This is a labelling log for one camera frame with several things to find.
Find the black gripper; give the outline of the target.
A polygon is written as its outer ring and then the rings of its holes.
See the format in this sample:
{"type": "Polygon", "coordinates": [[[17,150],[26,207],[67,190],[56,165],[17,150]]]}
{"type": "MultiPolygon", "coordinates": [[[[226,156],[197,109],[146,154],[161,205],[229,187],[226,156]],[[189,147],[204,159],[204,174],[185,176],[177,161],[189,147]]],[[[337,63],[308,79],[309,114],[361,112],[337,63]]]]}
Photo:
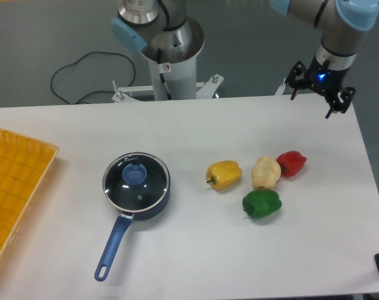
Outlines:
{"type": "Polygon", "coordinates": [[[332,114],[345,114],[350,107],[356,89],[343,87],[342,82],[348,69],[333,70],[330,65],[318,62],[314,57],[310,67],[306,70],[301,61],[297,61],[285,79],[286,86],[291,90],[291,100],[294,100],[298,91],[310,89],[321,96],[329,105],[325,116],[328,119],[332,114]]]}

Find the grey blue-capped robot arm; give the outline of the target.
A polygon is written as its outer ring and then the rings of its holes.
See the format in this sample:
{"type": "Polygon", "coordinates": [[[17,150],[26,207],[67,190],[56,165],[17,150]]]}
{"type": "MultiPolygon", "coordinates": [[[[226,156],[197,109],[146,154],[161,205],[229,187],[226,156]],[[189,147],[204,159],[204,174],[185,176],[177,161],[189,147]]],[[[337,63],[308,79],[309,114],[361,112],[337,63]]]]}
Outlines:
{"type": "MultiPolygon", "coordinates": [[[[271,1],[270,6],[322,33],[311,64],[297,62],[285,86],[292,95],[305,89],[321,95],[330,114],[345,113],[355,89],[342,82],[375,25],[379,1],[271,1]]],[[[184,1],[120,1],[111,30],[123,45],[148,60],[155,100],[197,96],[196,58],[205,35],[187,15],[184,1]]]]}

